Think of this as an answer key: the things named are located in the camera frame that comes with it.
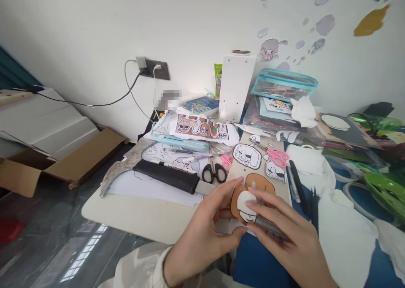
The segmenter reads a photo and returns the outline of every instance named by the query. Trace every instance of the black cable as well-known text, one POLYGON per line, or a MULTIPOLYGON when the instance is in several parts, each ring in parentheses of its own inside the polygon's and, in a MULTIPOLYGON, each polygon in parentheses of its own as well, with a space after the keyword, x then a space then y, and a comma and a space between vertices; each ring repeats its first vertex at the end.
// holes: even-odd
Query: black cable
POLYGON ((145 74, 148 74, 145 70, 143 70, 142 72, 140 72, 140 73, 136 76, 136 78, 135 78, 135 80, 134 80, 134 83, 132 84, 130 90, 129 90, 124 96, 122 96, 122 97, 119 98, 118 100, 115 100, 114 102, 107 103, 107 104, 84 104, 84 103, 79 103, 79 102, 74 102, 74 101, 53 99, 53 98, 51 98, 51 97, 42 95, 42 94, 40 94, 40 93, 38 93, 38 92, 31 92, 31 91, 21 90, 21 89, 17 89, 17 88, 13 88, 13 90, 18 90, 18 91, 21 91, 21 92, 31 92, 31 93, 33 93, 33 94, 40 95, 40 96, 42 96, 42 97, 51 99, 51 100, 53 100, 53 101, 73 103, 73 104, 78 104, 78 105, 81 105, 81 106, 92 106, 92 107, 94 107, 94 106, 109 106, 109 105, 112 105, 112 104, 114 104, 114 103, 117 103, 118 101, 121 101, 122 99, 124 99, 125 97, 127 97, 128 94, 131 93, 132 88, 135 86, 135 83, 136 83, 136 81, 138 80, 138 77, 141 76, 141 75, 144 74, 144 73, 145 73, 145 74))

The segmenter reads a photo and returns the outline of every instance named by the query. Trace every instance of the scissors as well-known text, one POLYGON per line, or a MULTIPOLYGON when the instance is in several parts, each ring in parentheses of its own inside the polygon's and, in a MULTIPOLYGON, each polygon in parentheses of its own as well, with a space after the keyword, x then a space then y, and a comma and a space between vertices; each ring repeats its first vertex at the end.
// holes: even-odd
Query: scissors
POLYGON ((255 146, 258 146, 263 151, 265 151, 267 153, 267 155, 269 155, 271 157, 271 160, 274 162, 274 164, 276 166, 279 166, 280 168, 287 167, 286 161, 288 159, 290 159, 290 156, 287 153, 285 153, 284 151, 272 150, 272 149, 266 148, 252 140, 250 140, 250 142, 253 143, 255 146))
POLYGON ((224 167, 225 171, 229 172, 229 170, 231 169, 233 157, 221 155, 221 159, 222 159, 222 166, 224 167))
POLYGON ((219 163, 216 163, 214 165, 214 169, 212 167, 212 163, 210 162, 210 159, 212 157, 208 158, 208 164, 204 167, 204 169, 202 170, 202 180, 204 182, 208 182, 208 183, 213 183, 214 182, 214 177, 216 177, 216 180, 219 183, 224 183, 227 180, 228 177, 228 173, 225 170, 225 168, 223 166, 221 166, 219 163))

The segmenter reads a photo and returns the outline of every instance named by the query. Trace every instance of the pink scissors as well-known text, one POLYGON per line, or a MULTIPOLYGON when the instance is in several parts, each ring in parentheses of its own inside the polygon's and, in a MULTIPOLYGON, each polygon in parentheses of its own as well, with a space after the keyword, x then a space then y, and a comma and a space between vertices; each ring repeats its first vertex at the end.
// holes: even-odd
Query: pink scissors
POLYGON ((231 169, 233 157, 227 157, 225 155, 221 155, 221 159, 222 159, 222 166, 224 167, 224 169, 227 172, 229 172, 229 170, 231 169))
POLYGON ((252 140, 250 140, 250 142, 252 142, 255 146, 258 146, 260 149, 265 151, 267 153, 267 155, 269 155, 271 157, 271 160, 274 162, 274 164, 276 166, 279 166, 280 168, 287 167, 286 161, 288 159, 290 159, 290 157, 288 156, 287 153, 285 153, 284 151, 272 150, 272 149, 266 148, 266 147, 258 144, 257 142, 253 142, 252 140))

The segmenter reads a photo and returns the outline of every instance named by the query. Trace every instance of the red object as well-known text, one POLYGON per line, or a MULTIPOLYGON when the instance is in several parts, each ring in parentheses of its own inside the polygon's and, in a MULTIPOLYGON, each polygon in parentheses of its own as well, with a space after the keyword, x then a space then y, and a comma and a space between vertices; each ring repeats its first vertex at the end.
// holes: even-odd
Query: red object
POLYGON ((16 220, 0 220, 0 243, 9 244, 15 240, 24 228, 24 223, 16 220))

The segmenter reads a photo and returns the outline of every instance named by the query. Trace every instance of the finger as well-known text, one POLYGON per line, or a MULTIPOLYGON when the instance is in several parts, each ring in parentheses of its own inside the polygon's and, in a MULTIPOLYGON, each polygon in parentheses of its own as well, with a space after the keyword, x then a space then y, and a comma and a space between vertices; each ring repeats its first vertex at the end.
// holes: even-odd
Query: finger
POLYGON ((292 222, 290 219, 286 218, 279 211, 274 208, 269 208, 260 204, 247 202, 246 205, 248 208, 255 211, 257 214, 260 214, 264 218, 275 223, 277 227, 280 228, 287 236, 295 243, 300 238, 301 230, 297 224, 292 222))
POLYGON ((235 218, 230 209, 220 209, 219 210, 219 218, 221 219, 230 219, 230 218, 235 218))
POLYGON ((217 241, 221 256, 236 249, 247 230, 246 227, 237 227, 232 234, 219 236, 217 241))
POLYGON ((206 208, 214 213, 227 194, 239 186, 243 182, 243 177, 239 177, 236 179, 232 179, 227 181, 221 185, 219 185, 210 195, 207 196, 205 199, 205 203, 203 203, 206 208))
POLYGON ((294 223, 300 226, 308 225, 309 222, 305 218, 303 218, 297 211, 295 211, 293 207, 286 203, 281 197, 251 187, 249 187, 249 192, 259 199, 264 200, 265 202, 268 202, 275 206, 278 211, 280 211, 294 223))
POLYGON ((282 259, 284 252, 283 248, 280 247, 278 242, 268 236, 262 228, 254 223, 248 223, 246 227, 248 227, 248 229, 256 235, 257 239, 275 256, 278 261, 282 259))

